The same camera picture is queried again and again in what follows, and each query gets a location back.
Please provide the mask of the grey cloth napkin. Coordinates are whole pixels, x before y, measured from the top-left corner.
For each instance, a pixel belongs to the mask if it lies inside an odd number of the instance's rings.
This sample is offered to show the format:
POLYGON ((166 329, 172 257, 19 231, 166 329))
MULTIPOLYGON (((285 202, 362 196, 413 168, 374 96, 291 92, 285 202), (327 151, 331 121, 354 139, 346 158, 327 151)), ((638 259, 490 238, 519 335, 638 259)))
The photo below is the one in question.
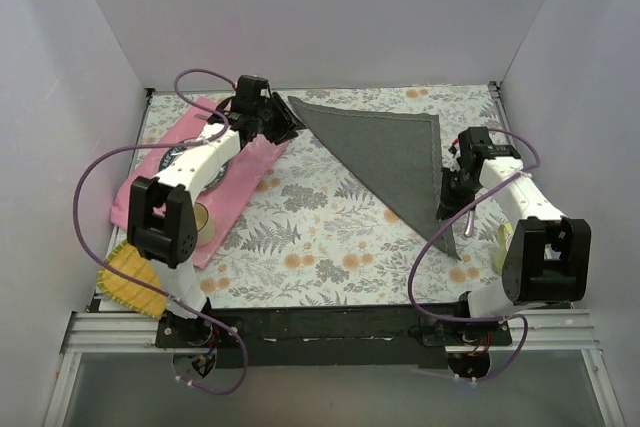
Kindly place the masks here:
POLYGON ((314 137, 386 207, 422 238, 441 227, 439 116, 289 105, 314 137))

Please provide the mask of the silver table knife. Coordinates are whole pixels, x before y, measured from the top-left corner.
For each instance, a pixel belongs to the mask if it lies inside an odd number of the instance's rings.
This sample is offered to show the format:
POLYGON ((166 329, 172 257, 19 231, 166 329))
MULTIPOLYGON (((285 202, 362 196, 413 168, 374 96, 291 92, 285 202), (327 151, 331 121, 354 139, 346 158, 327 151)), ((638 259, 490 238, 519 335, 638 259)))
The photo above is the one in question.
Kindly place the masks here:
POLYGON ((471 209, 467 214, 464 236, 467 238, 471 238, 474 235, 474 230, 475 230, 475 210, 471 209))

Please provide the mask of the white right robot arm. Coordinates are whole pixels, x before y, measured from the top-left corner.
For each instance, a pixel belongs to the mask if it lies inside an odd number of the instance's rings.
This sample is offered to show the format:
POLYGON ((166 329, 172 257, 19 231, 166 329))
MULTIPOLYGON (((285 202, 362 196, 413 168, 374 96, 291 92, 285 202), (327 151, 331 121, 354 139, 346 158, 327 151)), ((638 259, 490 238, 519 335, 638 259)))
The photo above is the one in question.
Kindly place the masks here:
POLYGON ((591 228, 569 218, 541 192, 510 144, 496 144, 487 127, 469 127, 454 143, 457 166, 442 170, 438 220, 475 208, 484 189, 496 200, 513 234, 500 278, 466 294, 468 310, 452 320, 454 336, 475 344, 489 317, 509 317, 527 307, 581 300, 587 287, 591 228))

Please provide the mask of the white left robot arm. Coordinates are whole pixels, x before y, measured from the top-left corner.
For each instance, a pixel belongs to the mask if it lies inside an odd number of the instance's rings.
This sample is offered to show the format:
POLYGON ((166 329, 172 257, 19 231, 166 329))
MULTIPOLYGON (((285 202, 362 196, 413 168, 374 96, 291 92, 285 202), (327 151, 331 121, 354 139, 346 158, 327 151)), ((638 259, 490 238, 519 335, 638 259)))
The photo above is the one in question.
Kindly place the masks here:
POLYGON ((192 261, 197 197, 211 177, 254 140, 281 145, 302 128, 267 79, 243 75, 235 95, 213 111, 172 165, 152 178, 140 176, 132 182, 127 240, 150 261, 167 293, 169 310, 182 317, 178 334, 188 345, 203 346, 213 333, 211 320, 200 314, 207 298, 196 285, 192 261))

